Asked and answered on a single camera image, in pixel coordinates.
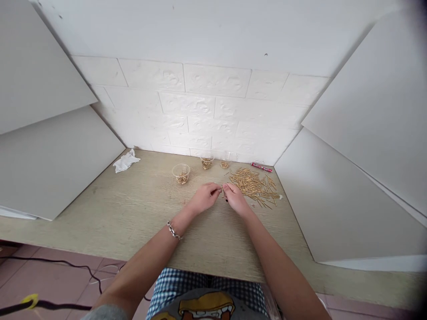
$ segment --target floor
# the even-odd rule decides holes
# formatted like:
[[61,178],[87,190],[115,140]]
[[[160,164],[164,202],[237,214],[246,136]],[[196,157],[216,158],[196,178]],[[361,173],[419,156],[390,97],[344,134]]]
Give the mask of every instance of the floor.
[[[22,246],[14,256],[66,260],[76,265],[87,265],[94,271],[95,276],[101,279],[103,290],[111,284],[114,274],[125,263],[31,245]],[[154,285],[148,292],[147,298],[151,298],[153,290]],[[11,259],[0,265],[0,308],[17,304],[33,293],[38,293],[41,300],[88,306],[92,305],[99,296],[97,282],[91,279],[87,269],[72,268],[57,263]],[[333,320],[405,319],[409,316],[409,313],[403,310],[323,294],[318,296],[325,302]],[[134,319],[145,319],[148,307],[149,302],[143,300]],[[77,320],[84,314],[86,314],[85,311],[49,311],[36,308],[4,316],[1,320]]]

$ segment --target clear plastic cup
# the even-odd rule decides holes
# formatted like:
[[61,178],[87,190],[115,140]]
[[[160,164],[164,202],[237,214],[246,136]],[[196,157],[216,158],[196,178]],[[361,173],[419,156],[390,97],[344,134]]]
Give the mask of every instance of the clear plastic cup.
[[172,168],[172,174],[179,184],[186,184],[190,174],[190,167],[186,164],[177,164]]
[[212,162],[214,161],[215,157],[211,152],[205,152],[201,155],[200,159],[203,169],[208,170],[212,167]]
[[223,169],[227,169],[230,166],[230,156],[231,156],[230,151],[224,151],[222,155],[222,161],[221,161],[221,167]]

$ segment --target gray shirt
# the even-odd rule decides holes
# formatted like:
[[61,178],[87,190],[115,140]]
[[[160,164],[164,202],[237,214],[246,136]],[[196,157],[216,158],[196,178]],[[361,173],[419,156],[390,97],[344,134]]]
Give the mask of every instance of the gray shirt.
[[[191,290],[157,312],[151,320],[266,320],[230,294],[209,288]],[[128,320],[123,309],[107,304],[89,312],[82,320]]]

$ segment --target bracelet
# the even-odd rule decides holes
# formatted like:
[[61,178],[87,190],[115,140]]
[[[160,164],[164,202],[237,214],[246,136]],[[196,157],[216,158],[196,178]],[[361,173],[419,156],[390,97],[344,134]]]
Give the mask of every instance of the bracelet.
[[179,236],[179,235],[177,235],[175,233],[175,231],[173,230],[172,226],[170,225],[170,221],[168,221],[166,224],[168,225],[169,231],[172,233],[172,235],[173,235],[174,238],[177,238],[178,240],[182,240],[184,238],[183,236]]

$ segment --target yellow cable clip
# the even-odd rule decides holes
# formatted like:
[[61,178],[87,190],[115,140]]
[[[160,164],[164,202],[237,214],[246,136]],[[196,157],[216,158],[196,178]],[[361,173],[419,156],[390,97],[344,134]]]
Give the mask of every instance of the yellow cable clip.
[[33,309],[37,306],[37,303],[39,302],[39,295],[37,293],[34,293],[32,295],[26,296],[21,303],[27,303],[32,301],[32,305],[30,305],[27,309]]

